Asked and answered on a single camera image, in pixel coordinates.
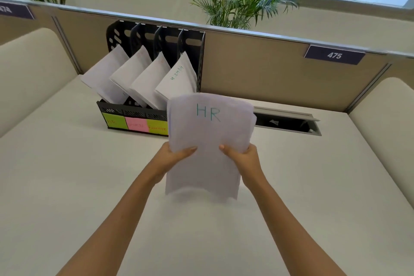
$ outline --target cubicle wall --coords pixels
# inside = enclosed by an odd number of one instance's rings
[[[160,20],[68,6],[29,4],[36,20],[0,16],[0,43],[39,27],[55,31],[78,72],[108,53],[106,28],[116,20],[190,28],[206,33],[201,91],[334,111],[349,111],[390,76],[414,85],[414,59],[338,44]],[[304,58],[310,44],[366,52],[356,64]]]

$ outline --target person's right arm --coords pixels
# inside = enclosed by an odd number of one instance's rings
[[[236,164],[244,184],[251,191],[291,276],[346,276],[312,239],[279,195],[267,182],[256,146],[245,153],[226,145],[220,150]]]

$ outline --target tabletop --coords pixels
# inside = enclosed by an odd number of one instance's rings
[[[167,138],[108,130],[79,77],[0,138],[0,274],[54,275]],[[414,210],[345,113],[312,113],[322,136],[256,127],[269,183],[350,275],[412,275]],[[155,186],[119,275],[288,272],[256,202]]]

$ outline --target dark purple sign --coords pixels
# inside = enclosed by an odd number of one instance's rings
[[[343,64],[359,64],[365,56],[364,52],[354,52],[351,50],[328,48],[310,45],[305,54],[305,58],[340,62]]]
[[[26,5],[18,3],[0,2],[0,15],[10,17],[21,17],[23,19],[34,19],[33,14]]]

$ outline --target document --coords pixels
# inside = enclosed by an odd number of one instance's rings
[[[167,101],[155,92],[155,88],[170,70],[171,67],[160,52],[158,57],[132,82],[130,89],[153,109],[166,110]]]
[[[247,150],[256,123],[253,106],[231,97],[194,93],[169,100],[167,118],[171,150],[198,149],[167,173],[166,194],[196,187],[236,199],[240,174],[219,145]]]
[[[134,90],[130,89],[130,86],[151,63],[152,60],[149,57],[147,49],[144,46],[141,46],[141,48],[110,77],[112,82],[118,85],[142,107],[146,107],[147,103],[135,94]]]
[[[195,93],[196,89],[197,76],[187,54],[184,52],[155,88],[155,91],[168,101],[173,97]]]
[[[123,104],[128,95],[114,82],[111,75],[129,59],[124,49],[118,45],[91,69],[81,76],[81,81],[94,89],[104,101],[111,104]]]

